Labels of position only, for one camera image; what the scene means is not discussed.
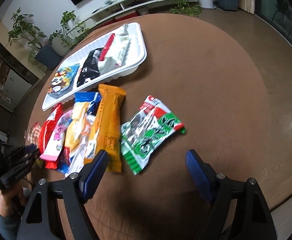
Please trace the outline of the left hand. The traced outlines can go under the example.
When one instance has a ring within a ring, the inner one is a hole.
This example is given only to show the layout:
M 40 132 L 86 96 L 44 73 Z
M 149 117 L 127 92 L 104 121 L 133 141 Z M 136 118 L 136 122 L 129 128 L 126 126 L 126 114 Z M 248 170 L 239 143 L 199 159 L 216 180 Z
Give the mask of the left hand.
M 2 217 L 9 217 L 14 213 L 15 203 L 26 205 L 26 199 L 21 183 L 14 184 L 9 189 L 0 189 L 0 215 Z

